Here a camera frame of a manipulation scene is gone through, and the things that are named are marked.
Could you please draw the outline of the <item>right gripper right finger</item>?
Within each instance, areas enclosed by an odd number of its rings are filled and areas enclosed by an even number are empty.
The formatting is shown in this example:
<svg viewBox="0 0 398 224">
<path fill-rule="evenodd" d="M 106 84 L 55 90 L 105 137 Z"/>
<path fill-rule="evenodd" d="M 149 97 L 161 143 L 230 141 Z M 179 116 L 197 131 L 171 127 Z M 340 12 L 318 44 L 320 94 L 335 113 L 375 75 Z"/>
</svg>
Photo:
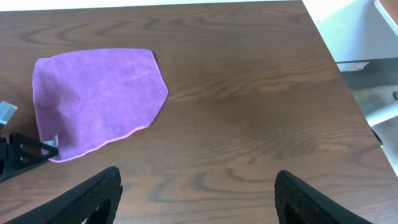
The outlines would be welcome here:
<svg viewBox="0 0 398 224">
<path fill-rule="evenodd" d="M 280 224 L 371 224 L 287 170 L 278 172 L 274 196 Z"/>
</svg>

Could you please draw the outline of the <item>purple microfiber cloth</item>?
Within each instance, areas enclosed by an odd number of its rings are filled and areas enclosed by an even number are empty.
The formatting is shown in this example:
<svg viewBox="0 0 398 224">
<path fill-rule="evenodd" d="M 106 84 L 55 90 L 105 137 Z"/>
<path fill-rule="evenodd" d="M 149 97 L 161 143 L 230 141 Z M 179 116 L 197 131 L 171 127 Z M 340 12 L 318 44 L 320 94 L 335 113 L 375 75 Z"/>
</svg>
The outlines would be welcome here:
<svg viewBox="0 0 398 224">
<path fill-rule="evenodd" d="M 62 163 L 149 127 L 169 91 L 149 49 L 79 50 L 36 61 L 33 102 L 42 142 Z"/>
</svg>

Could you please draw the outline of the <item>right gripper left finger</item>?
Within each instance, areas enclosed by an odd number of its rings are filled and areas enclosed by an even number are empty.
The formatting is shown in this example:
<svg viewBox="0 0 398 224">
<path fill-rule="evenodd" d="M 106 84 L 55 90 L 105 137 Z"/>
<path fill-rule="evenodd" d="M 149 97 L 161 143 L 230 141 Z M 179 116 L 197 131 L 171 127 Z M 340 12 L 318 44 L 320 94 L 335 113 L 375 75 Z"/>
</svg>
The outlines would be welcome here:
<svg viewBox="0 0 398 224">
<path fill-rule="evenodd" d="M 12 220 L 12 224 L 112 224 L 123 193 L 121 174 L 111 166 L 57 198 Z"/>
</svg>

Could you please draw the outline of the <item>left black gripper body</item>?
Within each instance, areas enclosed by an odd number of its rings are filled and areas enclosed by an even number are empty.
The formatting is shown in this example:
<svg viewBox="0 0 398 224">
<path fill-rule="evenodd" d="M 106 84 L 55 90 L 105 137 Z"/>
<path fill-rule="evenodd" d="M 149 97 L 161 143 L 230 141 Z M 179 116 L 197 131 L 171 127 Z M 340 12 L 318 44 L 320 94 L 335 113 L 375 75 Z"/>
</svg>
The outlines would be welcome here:
<svg viewBox="0 0 398 224">
<path fill-rule="evenodd" d="M 12 134 L 7 137 L 1 136 L 1 182 L 10 178 L 12 173 L 12 162 L 10 157 Z"/>
</svg>

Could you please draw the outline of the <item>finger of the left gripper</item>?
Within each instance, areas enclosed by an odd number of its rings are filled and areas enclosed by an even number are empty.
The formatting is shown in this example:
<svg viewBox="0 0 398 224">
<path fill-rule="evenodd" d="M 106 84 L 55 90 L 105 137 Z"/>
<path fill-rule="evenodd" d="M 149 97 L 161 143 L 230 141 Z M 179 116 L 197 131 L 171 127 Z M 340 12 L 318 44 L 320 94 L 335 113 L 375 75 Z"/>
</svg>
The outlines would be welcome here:
<svg viewBox="0 0 398 224">
<path fill-rule="evenodd" d="M 12 133 L 8 143 L 8 175 L 17 176 L 57 155 L 57 147 Z"/>
</svg>

